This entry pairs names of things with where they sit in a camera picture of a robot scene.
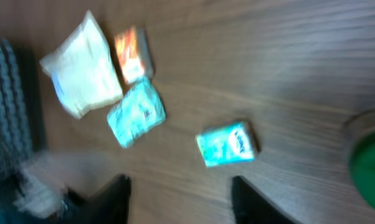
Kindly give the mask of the small teal tissue pack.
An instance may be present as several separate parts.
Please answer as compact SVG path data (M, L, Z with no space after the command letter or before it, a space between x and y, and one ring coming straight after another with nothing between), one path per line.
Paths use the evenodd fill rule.
M217 167L256 159L257 148L249 125L236 121L196 135L206 167Z

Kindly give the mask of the beige glossy plastic package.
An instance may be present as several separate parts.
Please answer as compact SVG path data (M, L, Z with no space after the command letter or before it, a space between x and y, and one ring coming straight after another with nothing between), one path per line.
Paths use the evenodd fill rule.
M123 98L108 42L91 11L40 65L60 103L76 119Z

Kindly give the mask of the orange snack packet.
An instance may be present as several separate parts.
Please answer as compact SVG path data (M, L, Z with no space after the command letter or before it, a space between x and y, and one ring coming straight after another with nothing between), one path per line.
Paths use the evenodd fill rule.
M153 77L154 68L144 29L132 26L117 34L114 44L118 64L127 85L144 77Z

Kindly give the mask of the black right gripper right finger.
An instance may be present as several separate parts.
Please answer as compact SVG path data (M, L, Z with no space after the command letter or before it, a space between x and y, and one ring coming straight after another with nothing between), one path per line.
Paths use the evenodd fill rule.
M236 224L294 224L297 222L241 175L232 178L231 201Z

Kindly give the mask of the teal tissue pouch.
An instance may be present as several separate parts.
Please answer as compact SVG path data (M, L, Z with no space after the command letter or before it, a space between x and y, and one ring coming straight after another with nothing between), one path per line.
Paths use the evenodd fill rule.
M165 119L161 98L147 78L138 80L107 114L108 125L123 148L132 146Z

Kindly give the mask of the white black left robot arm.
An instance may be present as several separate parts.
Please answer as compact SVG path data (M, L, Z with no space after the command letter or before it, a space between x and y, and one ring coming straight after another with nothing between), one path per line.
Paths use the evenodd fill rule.
M60 223L73 217L84 199L66 186L71 154L39 152L0 181L0 224Z

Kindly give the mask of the dark grey mesh basket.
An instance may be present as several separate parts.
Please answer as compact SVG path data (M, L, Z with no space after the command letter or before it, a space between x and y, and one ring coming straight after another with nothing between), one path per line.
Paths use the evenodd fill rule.
M0 39L0 182L45 147L40 106L32 50Z

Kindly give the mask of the green lid white jar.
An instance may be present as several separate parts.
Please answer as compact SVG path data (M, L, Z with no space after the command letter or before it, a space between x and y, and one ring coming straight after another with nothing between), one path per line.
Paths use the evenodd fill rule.
M375 209L375 109L356 114L343 124L343 149L354 186Z

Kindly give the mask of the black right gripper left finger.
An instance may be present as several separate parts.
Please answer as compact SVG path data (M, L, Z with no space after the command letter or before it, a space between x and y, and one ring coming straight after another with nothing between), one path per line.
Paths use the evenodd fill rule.
M127 224L131 197L131 179L116 175L96 195L89 198L66 224Z

